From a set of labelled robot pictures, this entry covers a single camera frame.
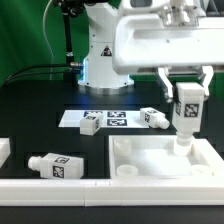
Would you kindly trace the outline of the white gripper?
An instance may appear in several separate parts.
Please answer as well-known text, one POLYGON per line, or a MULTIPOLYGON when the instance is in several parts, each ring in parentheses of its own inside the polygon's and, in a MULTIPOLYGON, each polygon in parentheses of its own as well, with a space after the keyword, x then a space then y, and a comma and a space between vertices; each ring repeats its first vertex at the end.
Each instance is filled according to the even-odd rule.
POLYGON ((202 66, 201 85, 207 100, 214 70, 208 65, 224 65, 224 18, 204 17, 199 25, 165 26, 157 14, 129 15, 117 24, 113 69, 119 74, 147 74, 158 68, 159 84, 167 99, 173 86, 166 67, 202 66))

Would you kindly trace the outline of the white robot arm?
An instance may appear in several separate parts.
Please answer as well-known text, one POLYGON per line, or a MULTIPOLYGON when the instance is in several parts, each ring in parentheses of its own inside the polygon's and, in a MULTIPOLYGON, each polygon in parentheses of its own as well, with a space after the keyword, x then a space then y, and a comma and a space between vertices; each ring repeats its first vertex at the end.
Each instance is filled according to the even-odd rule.
POLYGON ((85 5, 89 53, 81 89, 119 94, 132 75, 155 74, 168 101, 171 74, 196 73, 204 93, 216 71, 224 70, 224 16, 208 16, 207 0, 121 0, 85 5))

